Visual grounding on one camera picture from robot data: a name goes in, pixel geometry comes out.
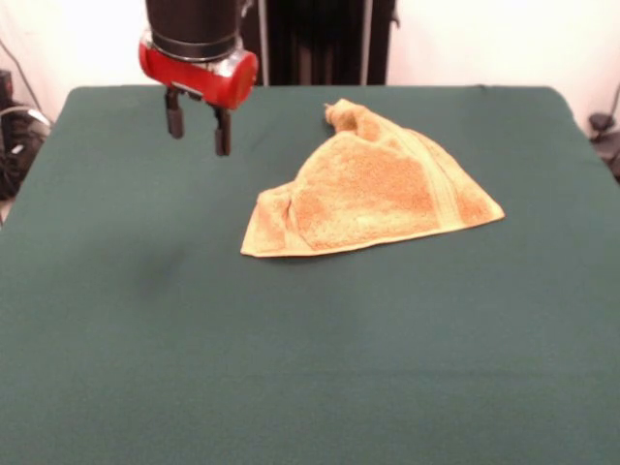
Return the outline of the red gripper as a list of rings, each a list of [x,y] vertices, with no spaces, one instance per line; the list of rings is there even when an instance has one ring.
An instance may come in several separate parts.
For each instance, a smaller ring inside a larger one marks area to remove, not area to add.
[[[178,90],[186,91],[214,106],[216,154],[229,156],[232,146],[229,109],[238,109],[250,95],[259,69],[257,56],[237,46],[229,56],[218,61],[180,60],[163,53],[153,43],[151,33],[144,32],[139,41],[139,64],[147,77],[168,87],[165,107],[169,134],[176,140],[184,136]]]

